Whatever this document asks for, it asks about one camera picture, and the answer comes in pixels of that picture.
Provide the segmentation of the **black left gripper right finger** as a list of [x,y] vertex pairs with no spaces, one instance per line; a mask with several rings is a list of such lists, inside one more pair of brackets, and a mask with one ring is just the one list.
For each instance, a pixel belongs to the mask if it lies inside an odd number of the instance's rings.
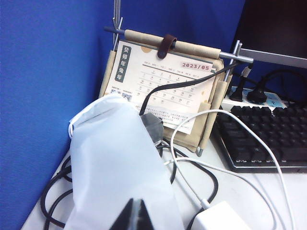
[[154,229],[145,202],[142,199],[136,200],[133,204],[133,229],[134,230]]

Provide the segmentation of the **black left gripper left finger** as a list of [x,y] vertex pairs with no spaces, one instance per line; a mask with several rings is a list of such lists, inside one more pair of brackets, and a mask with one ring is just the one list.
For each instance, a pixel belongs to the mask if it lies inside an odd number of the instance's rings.
[[132,213],[133,198],[131,198],[122,209],[110,230],[127,230],[130,224],[130,216]]

